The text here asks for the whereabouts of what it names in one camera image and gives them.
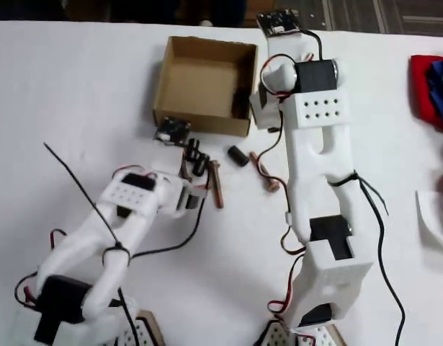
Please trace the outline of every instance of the black rectangular cutout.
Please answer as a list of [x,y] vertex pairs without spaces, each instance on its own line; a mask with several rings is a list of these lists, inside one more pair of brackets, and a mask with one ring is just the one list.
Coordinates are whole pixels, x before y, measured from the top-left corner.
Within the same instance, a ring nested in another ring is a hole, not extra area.
[[147,191],[154,191],[154,187],[156,186],[156,181],[154,179],[135,173],[127,174],[122,179],[122,182],[132,186],[140,187]]

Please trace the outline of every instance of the circuit board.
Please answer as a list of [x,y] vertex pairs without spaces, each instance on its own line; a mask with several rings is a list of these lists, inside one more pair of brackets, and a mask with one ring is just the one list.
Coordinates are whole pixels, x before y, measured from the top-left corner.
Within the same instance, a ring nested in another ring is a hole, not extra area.
[[291,9],[260,13],[256,21],[266,38],[289,35],[299,32],[301,28],[295,11]]

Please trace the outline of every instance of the black cable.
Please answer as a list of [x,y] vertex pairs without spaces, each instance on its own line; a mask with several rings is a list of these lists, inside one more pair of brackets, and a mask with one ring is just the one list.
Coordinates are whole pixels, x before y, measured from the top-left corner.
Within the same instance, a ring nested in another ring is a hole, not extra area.
[[321,38],[319,37],[319,35],[317,35],[315,32],[312,32],[310,30],[307,29],[301,29],[300,31],[302,34],[307,35],[307,36],[311,36],[314,37],[317,41],[317,45],[319,47],[319,60],[323,60],[323,54],[322,54],[322,41]]
[[69,175],[71,176],[71,178],[73,179],[73,181],[77,184],[77,186],[79,187],[80,191],[82,191],[82,193],[84,194],[85,198],[89,201],[90,205],[92,206],[92,208],[98,213],[99,217],[103,220],[104,224],[106,225],[107,229],[109,230],[109,232],[111,233],[112,237],[115,240],[116,244],[120,244],[119,239],[117,238],[117,236],[115,235],[114,231],[112,230],[111,226],[109,225],[109,223],[106,221],[106,218],[103,216],[103,214],[101,213],[101,211],[99,211],[98,207],[94,204],[93,200],[91,200],[89,194],[86,192],[86,190],[84,189],[84,187],[82,186],[82,184],[79,182],[79,180],[77,179],[77,177],[74,175],[74,173],[71,171],[71,169],[69,168],[69,166],[52,150],[51,147],[48,146],[48,144],[46,144],[45,142],[43,143],[43,145],[48,149],[48,151],[55,157],[55,159],[58,160],[58,162],[60,164],[62,164],[64,166],[64,168],[66,169],[66,171],[68,171]]
[[[208,189],[209,183],[210,183],[210,174],[207,174],[207,181],[205,183],[205,190],[206,191]],[[148,254],[160,254],[162,252],[168,252],[168,251],[173,251],[173,250],[181,249],[184,245],[189,243],[189,241],[195,236],[195,234],[197,233],[197,229],[199,228],[200,217],[202,216],[202,211],[203,211],[203,208],[204,208],[205,199],[206,199],[206,197],[200,203],[200,207],[199,207],[199,211],[197,213],[197,219],[195,221],[194,229],[192,230],[191,234],[182,243],[180,243],[178,245],[174,245],[172,247],[164,247],[162,249],[154,249],[154,250],[148,250],[148,251],[139,252],[139,253],[134,254],[132,256],[132,260],[137,258],[137,257],[146,256]]]
[[18,290],[19,290],[19,287],[21,286],[21,284],[24,281],[26,281],[27,279],[30,279],[30,278],[34,278],[35,276],[37,276],[37,271],[36,272],[32,272],[29,275],[24,276],[20,281],[18,281],[17,285],[14,288],[14,298],[17,300],[17,302],[20,303],[21,305],[25,306],[26,308],[29,308],[29,309],[32,309],[32,310],[34,309],[34,306],[32,306],[32,305],[26,303],[25,301],[22,301],[21,299],[19,299]]
[[385,281],[385,284],[388,287],[388,289],[389,289],[391,295],[393,296],[395,302],[397,303],[399,309],[401,310],[401,322],[399,324],[399,327],[398,327],[398,330],[397,330],[397,334],[395,336],[395,346],[398,346],[399,345],[399,341],[401,340],[402,328],[403,328],[403,325],[406,322],[406,312],[405,312],[405,309],[403,308],[401,300],[397,296],[397,293],[394,291],[394,288],[393,288],[393,286],[391,285],[391,283],[390,283],[390,281],[388,279],[388,275],[386,274],[385,265],[384,265],[384,262],[382,260],[382,243],[383,243],[384,238],[385,238],[385,224],[383,223],[382,217],[380,215],[380,212],[379,212],[377,206],[375,205],[375,202],[373,202],[372,196],[370,196],[370,193],[368,192],[368,190],[365,187],[365,185],[368,186],[371,189],[371,191],[373,191],[381,199],[382,204],[384,205],[384,207],[386,209],[386,212],[388,210],[386,208],[386,203],[381,198],[381,195],[379,194],[379,192],[374,187],[372,187],[372,185],[370,185],[365,179],[361,178],[356,172],[354,172],[349,177],[347,177],[346,179],[343,179],[340,182],[335,182],[335,183],[329,182],[329,184],[330,184],[330,186],[338,187],[338,186],[342,186],[343,184],[346,184],[347,182],[349,182],[351,180],[358,180],[359,181],[360,189],[362,190],[365,198],[367,199],[368,203],[370,204],[370,207],[372,208],[373,213],[375,214],[375,217],[376,217],[376,219],[378,221],[378,225],[380,225],[380,238],[378,239],[378,248],[377,248],[378,263],[380,265],[380,271],[381,271],[382,278]]
[[125,302],[125,298],[123,297],[122,289],[119,288],[117,290],[117,293],[119,293],[120,303],[122,304],[123,310],[125,312],[125,316],[127,317],[127,321],[130,324],[130,328],[132,329],[133,338],[135,339],[135,344],[136,344],[136,346],[139,346],[140,340],[138,339],[138,333],[136,332],[135,323],[133,322],[130,312],[128,311],[128,307]]

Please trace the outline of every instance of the fabric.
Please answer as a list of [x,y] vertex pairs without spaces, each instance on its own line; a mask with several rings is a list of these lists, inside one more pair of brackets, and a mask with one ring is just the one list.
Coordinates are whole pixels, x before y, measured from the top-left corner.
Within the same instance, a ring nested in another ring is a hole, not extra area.
[[428,71],[429,96],[443,119],[443,61],[435,61]]
[[427,123],[443,128],[443,120],[429,98],[427,71],[435,61],[443,61],[443,56],[411,56],[411,77],[419,108],[419,117]]

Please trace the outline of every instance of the white plastic arm segment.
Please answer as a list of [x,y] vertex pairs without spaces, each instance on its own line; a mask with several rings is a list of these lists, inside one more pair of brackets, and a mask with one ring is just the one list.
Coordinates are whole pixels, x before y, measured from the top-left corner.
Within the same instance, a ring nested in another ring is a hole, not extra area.
[[[132,257],[147,234],[158,210],[176,212],[176,202],[182,191],[183,182],[165,174],[155,174],[156,186],[152,191],[122,182],[130,171],[116,174],[97,201],[97,207]],[[119,226],[116,210],[120,205],[131,210],[130,215]],[[40,266],[37,275],[36,294],[40,295],[46,279],[55,274],[65,274],[95,254],[102,255],[105,249],[113,247],[115,240],[103,220],[92,210],[81,227],[67,236]],[[127,271],[128,253],[110,250],[104,254],[104,271],[87,294],[82,314],[85,319],[98,317],[116,294]]]

